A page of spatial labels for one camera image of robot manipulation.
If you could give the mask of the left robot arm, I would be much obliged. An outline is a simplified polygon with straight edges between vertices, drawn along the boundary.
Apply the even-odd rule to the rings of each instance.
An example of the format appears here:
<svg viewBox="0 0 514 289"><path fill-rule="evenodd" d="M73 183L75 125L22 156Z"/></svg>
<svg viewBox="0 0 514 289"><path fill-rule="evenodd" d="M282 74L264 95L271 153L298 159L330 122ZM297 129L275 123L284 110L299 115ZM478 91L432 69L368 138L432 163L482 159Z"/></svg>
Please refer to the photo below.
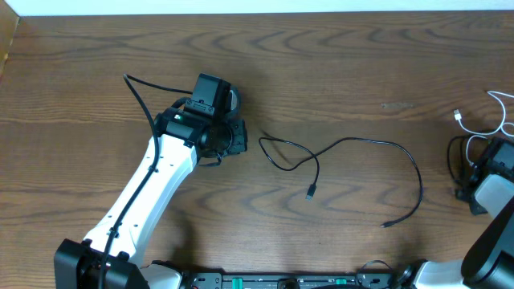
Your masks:
<svg viewBox="0 0 514 289"><path fill-rule="evenodd" d="M181 288L183 275L165 262L142 265L149 240L172 196L202 158L210 166L247 151L233 84L200 74L164 112L148 118L152 136L128 184L82 242L55 252L57 288Z"/></svg>

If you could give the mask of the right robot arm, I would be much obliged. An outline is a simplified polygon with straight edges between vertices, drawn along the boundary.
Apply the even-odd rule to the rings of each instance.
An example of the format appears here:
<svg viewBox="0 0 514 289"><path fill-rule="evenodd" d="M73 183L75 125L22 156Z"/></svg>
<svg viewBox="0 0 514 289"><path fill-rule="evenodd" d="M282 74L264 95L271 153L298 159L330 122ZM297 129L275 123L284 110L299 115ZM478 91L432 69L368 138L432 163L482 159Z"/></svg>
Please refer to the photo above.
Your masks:
<svg viewBox="0 0 514 289"><path fill-rule="evenodd" d="M462 260L410 265L393 288L513 288L513 143L493 138L465 188L471 204L492 218L486 230Z"/></svg>

